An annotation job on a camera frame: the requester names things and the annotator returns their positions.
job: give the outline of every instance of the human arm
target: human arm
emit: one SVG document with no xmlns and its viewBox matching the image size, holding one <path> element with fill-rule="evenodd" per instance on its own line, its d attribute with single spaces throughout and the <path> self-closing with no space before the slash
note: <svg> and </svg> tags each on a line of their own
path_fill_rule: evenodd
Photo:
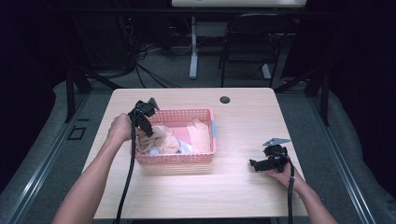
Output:
<svg viewBox="0 0 396 224">
<path fill-rule="evenodd" d="M 92 223 L 105 191 L 111 163 L 122 143 L 131 139 L 131 127 L 126 114 L 114 118 L 101 149 L 67 193 L 52 223 Z"/>
<path fill-rule="evenodd" d="M 279 173 L 276 170 L 269 170 L 265 171 L 265 174 L 277 179 L 283 186 L 287 187 L 290 181 L 290 163 L 285 165 L 283 173 Z M 293 189 L 300 195 L 310 222 L 313 224 L 337 223 L 332 214 L 326 209 L 319 196 L 303 180 L 298 171 L 294 171 L 294 176 Z"/>
</svg>

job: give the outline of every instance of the pink basket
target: pink basket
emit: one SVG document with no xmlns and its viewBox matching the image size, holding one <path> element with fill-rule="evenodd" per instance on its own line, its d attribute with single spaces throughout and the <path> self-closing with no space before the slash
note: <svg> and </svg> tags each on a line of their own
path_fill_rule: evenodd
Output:
<svg viewBox="0 0 396 224">
<path fill-rule="evenodd" d="M 198 118 L 209 128 L 209 137 L 211 140 L 210 153 L 147 155 L 136 151 L 136 159 L 139 164 L 211 162 L 213 154 L 216 152 L 215 120 L 211 109 L 164 109 L 156 111 L 155 115 L 148 118 L 148 120 L 153 126 L 158 123 L 163 123 L 165 126 L 174 129 L 174 136 L 177 139 L 190 143 L 190 137 L 187 133 L 187 125 L 195 118 Z"/>
</svg>

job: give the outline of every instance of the black device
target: black device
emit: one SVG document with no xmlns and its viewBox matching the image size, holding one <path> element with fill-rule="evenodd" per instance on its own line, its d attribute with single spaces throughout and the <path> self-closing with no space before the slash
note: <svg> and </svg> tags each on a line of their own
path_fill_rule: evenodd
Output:
<svg viewBox="0 0 396 224">
<path fill-rule="evenodd" d="M 264 153 L 265 156 L 268 157 L 268 160 L 249 160 L 250 165 L 253 166 L 255 171 L 267 171 L 277 169 L 280 173 L 282 173 L 284 166 L 290 161 L 288 150 L 281 145 L 266 147 Z"/>
<path fill-rule="evenodd" d="M 134 126 L 142 129 L 148 137 L 153 135 L 151 123 L 148 118 L 155 114 L 156 109 L 160 110 L 155 99 L 151 97 L 147 103 L 139 100 L 134 109 L 128 113 Z"/>
</svg>

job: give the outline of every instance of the forearm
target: forearm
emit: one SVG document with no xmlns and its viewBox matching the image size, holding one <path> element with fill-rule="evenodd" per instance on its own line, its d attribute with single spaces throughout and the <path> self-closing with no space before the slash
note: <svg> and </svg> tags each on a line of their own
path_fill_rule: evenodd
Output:
<svg viewBox="0 0 396 224">
<path fill-rule="evenodd" d="M 92 223 L 102 200 L 111 163 L 122 142 L 107 139 L 64 198 L 52 223 Z"/>
<path fill-rule="evenodd" d="M 337 221 L 326 209 L 319 196 L 308 185 L 304 185 L 302 188 L 296 191 L 297 193 L 299 193 L 301 199 L 303 200 L 305 209 L 308 213 L 311 223 L 337 223 Z"/>
</svg>

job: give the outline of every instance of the table top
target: table top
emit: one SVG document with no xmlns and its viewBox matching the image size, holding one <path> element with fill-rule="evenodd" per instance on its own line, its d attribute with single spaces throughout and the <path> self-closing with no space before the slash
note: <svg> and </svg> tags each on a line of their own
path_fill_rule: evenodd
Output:
<svg viewBox="0 0 396 224">
<path fill-rule="evenodd" d="M 304 7 L 306 0 L 172 0 L 173 7 Z"/>
<path fill-rule="evenodd" d="M 222 96 L 230 98 L 223 104 Z M 85 167 L 106 139 L 111 121 L 128 113 L 138 100 L 154 97 L 160 109 L 211 108 L 217 151 L 210 163 L 134 165 L 123 206 L 123 218 L 286 217 L 288 192 L 275 179 L 255 172 L 248 160 L 266 160 L 262 143 L 277 137 L 290 139 L 272 89 L 128 89 L 115 90 L 94 139 Z M 292 142 L 283 144 L 301 171 Z M 106 190 L 95 218 L 114 218 L 130 162 L 131 141 L 113 161 Z M 296 193 L 293 215 L 306 216 Z"/>
</svg>

